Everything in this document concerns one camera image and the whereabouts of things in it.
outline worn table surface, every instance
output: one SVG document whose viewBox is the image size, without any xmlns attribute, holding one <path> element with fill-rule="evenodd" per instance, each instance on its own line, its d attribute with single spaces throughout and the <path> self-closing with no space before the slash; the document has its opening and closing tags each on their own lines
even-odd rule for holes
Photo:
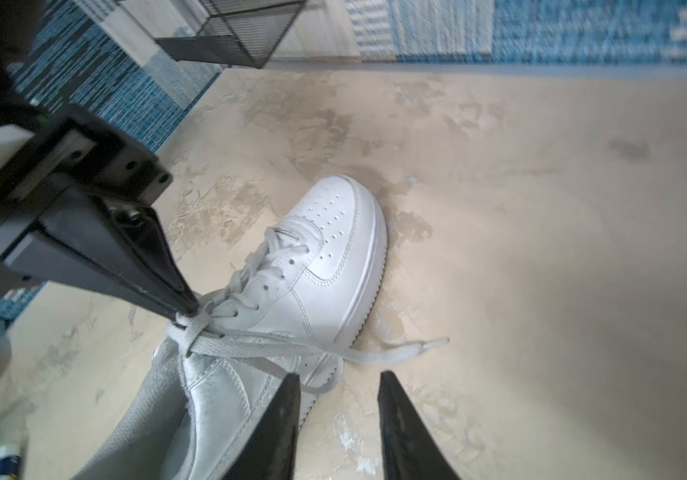
<svg viewBox="0 0 687 480">
<path fill-rule="evenodd" d="M 195 290 L 221 288 L 312 182 L 378 198 L 389 256 L 357 346 L 393 367 L 463 478 L 687 478 L 687 84 L 229 70 L 158 152 Z M 11 331 L 0 442 L 62 479 L 130 404 L 153 314 L 59 285 Z M 381 478 L 377 366 L 348 364 L 296 477 Z"/>
</svg>

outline black mesh bin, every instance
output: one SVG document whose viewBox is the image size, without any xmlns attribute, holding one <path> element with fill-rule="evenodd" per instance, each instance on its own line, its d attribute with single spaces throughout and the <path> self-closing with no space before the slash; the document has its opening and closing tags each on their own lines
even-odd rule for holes
<svg viewBox="0 0 687 480">
<path fill-rule="evenodd" d="M 194 37 L 156 38 L 175 60 L 261 68 L 306 0 L 200 0 L 209 14 Z"/>
</svg>

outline shoelace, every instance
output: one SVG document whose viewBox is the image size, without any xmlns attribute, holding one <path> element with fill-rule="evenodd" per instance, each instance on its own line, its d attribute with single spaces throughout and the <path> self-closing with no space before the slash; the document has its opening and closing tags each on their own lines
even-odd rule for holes
<svg viewBox="0 0 687 480">
<path fill-rule="evenodd" d="M 300 241 L 300 238 L 292 232 L 275 228 L 266 229 L 266 241 L 256 252 L 247 257 L 246 265 L 241 271 L 234 272 L 228 286 L 213 293 L 207 300 L 206 308 L 199 315 L 178 319 L 178 323 L 185 324 L 185 329 L 172 324 L 167 327 L 167 335 L 178 343 L 185 355 L 188 356 L 193 352 L 199 355 L 237 360 L 282 379 L 287 374 L 287 370 L 269 360 L 270 358 L 328 354 L 338 361 L 332 378 L 320 387 L 301 385 L 304 392 L 319 395 L 329 392 L 338 384 L 344 360 L 376 364 L 398 363 L 450 341 L 445 337 L 431 342 L 410 342 L 383 352 L 361 352 L 329 342 L 304 340 L 272 333 L 233 330 L 217 325 L 217 322 L 213 320 L 219 317 L 235 316 L 238 313 L 237 303 L 247 308 L 258 308 L 255 300 L 242 293 L 242 286 L 245 286 L 254 276 L 283 278 L 281 268 L 272 264 L 276 258 L 308 254 L 309 249 L 306 245 L 282 246 L 278 234 Z M 262 339 L 270 342 L 246 342 L 245 339 Z"/>
</svg>

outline wire mesh basket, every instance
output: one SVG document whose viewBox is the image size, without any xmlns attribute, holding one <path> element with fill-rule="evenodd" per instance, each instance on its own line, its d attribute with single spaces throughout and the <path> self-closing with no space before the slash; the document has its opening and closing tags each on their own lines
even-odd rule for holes
<svg viewBox="0 0 687 480">
<path fill-rule="evenodd" d="M 157 38 L 175 60 L 261 68 L 306 0 L 200 0 L 208 17 L 194 37 Z"/>
</svg>

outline white sneaker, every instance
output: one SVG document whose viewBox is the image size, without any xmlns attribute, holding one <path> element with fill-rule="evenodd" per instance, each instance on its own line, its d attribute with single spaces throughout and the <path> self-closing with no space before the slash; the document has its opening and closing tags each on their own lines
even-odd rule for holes
<svg viewBox="0 0 687 480">
<path fill-rule="evenodd" d="M 367 189 L 348 177 L 317 182 L 226 289 L 168 327 L 137 398 L 77 478 L 220 478 L 287 372 L 301 379 L 302 422 L 343 360 L 394 363 L 444 344 L 349 348 L 386 253 L 383 212 Z"/>
</svg>

